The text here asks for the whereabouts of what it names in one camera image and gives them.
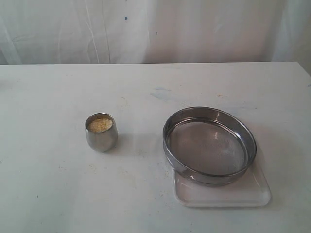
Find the stainless steel cup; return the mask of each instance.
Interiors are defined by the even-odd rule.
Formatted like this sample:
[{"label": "stainless steel cup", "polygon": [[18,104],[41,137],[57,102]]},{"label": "stainless steel cup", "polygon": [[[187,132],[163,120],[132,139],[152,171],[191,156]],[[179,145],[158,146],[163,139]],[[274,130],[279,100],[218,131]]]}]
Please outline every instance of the stainless steel cup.
[{"label": "stainless steel cup", "polygon": [[[94,133],[88,130],[90,123],[97,119],[109,119],[112,121],[112,126],[103,132]],[[114,118],[107,113],[96,113],[91,115],[85,123],[86,140],[89,146],[99,152],[106,152],[116,144],[118,140],[118,130]]]}]

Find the metal sieve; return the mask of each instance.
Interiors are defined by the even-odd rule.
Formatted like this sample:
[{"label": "metal sieve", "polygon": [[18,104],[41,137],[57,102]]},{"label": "metal sieve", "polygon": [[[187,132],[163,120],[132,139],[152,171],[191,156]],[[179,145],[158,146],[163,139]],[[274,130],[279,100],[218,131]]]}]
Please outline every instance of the metal sieve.
[{"label": "metal sieve", "polygon": [[256,156],[256,143],[247,127],[214,108],[191,107],[174,113],[164,125],[163,141],[175,171],[210,186],[235,181]]}]

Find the white cloth backdrop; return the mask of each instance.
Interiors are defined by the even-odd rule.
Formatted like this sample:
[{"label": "white cloth backdrop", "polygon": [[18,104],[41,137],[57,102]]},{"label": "white cloth backdrop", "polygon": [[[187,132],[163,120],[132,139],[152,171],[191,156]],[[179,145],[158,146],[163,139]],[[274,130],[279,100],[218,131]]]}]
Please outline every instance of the white cloth backdrop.
[{"label": "white cloth backdrop", "polygon": [[0,0],[0,64],[299,61],[311,0]]}]

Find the white table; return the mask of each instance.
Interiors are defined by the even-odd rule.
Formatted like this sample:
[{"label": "white table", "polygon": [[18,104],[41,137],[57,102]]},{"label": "white table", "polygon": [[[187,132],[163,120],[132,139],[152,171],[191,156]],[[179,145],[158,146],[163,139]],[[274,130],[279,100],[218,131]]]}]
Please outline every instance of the white table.
[{"label": "white table", "polygon": [[[162,127],[211,106],[253,132],[273,199],[194,209],[173,196]],[[0,66],[2,233],[309,232],[311,78],[298,63]],[[118,146],[86,143],[114,116]]]}]

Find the plastic tray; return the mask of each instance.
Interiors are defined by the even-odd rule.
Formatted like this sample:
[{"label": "plastic tray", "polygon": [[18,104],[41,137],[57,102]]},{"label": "plastic tray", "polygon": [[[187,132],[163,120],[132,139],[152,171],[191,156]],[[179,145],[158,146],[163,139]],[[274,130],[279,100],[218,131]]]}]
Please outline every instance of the plastic tray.
[{"label": "plastic tray", "polygon": [[207,187],[173,172],[174,194],[188,207],[260,207],[271,199],[268,183],[256,162],[234,183]]}]

